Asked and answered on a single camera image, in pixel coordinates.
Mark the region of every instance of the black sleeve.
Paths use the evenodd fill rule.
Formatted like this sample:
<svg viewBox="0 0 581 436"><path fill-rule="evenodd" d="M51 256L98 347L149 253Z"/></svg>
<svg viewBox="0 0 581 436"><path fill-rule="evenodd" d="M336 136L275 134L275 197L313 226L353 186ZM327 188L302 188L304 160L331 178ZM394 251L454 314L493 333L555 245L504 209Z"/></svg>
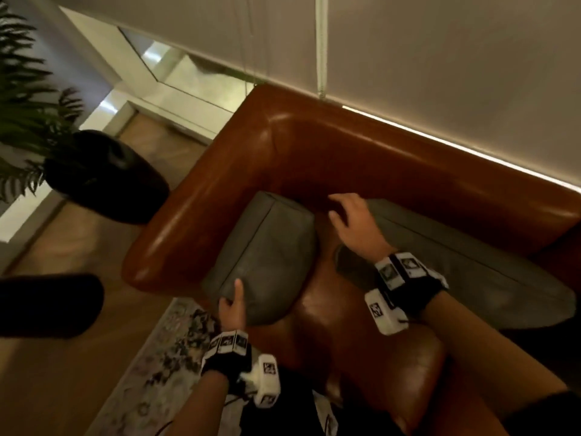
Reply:
<svg viewBox="0 0 581 436"><path fill-rule="evenodd" d="M581 435L581 398L573 392L548 396L503 422L511 436Z"/></svg>

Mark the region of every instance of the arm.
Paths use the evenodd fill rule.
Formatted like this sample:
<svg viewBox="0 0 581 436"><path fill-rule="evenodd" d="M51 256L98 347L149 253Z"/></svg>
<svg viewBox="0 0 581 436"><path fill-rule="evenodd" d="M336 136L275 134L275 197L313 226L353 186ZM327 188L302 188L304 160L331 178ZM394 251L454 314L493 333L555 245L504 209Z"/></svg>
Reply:
<svg viewBox="0 0 581 436"><path fill-rule="evenodd" d="M336 212L331 211L329 217L348 248L372 263L396 252L383 238L364 199L357 194L333 194L330 199L345 208L347 225ZM471 373L499 418L567 390L557 376L448 293L438 293L420 316L452 357Z"/></svg>
<svg viewBox="0 0 581 436"><path fill-rule="evenodd" d="M234 283L232 305L225 298L220 300L218 317L224 332L246 328L244 287L240 279ZM167 431L167 436L217 435L228 387L228 378L222 373L214 370L204 373L185 405L176 415Z"/></svg>

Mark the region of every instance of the black cylindrical object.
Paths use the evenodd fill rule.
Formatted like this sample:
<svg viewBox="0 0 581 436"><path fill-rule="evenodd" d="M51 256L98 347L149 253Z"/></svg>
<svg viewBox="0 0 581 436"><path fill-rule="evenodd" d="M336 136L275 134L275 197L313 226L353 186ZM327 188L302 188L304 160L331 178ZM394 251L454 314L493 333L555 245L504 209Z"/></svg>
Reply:
<svg viewBox="0 0 581 436"><path fill-rule="evenodd" d="M92 274L0 279L0 336L71 338L95 322L105 298Z"/></svg>
<svg viewBox="0 0 581 436"><path fill-rule="evenodd" d="M44 161L48 184L109 219L147 223L170 194L164 178L139 154L102 131L83 130L74 138L77 159Z"/></svg>

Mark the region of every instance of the forearm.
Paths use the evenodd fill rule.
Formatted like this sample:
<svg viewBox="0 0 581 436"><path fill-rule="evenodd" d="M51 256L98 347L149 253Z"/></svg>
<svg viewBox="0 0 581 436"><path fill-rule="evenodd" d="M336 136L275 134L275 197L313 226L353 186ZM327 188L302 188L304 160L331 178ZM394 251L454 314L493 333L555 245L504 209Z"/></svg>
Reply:
<svg viewBox="0 0 581 436"><path fill-rule="evenodd" d="M471 374L499 418L567 389L557 376L447 292L436 295L421 318Z"/></svg>
<svg viewBox="0 0 581 436"><path fill-rule="evenodd" d="M227 394L226 376L213 370L204 373L176 415L167 436L217 435Z"/></svg>

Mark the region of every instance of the glass pane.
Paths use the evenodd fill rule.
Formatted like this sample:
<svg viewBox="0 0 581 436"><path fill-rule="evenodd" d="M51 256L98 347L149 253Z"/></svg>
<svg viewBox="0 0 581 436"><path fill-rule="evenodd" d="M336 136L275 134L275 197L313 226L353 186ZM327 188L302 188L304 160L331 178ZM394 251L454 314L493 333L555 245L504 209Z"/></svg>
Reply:
<svg viewBox="0 0 581 436"><path fill-rule="evenodd" d="M254 84L252 76L120 28L159 82L235 112Z"/></svg>

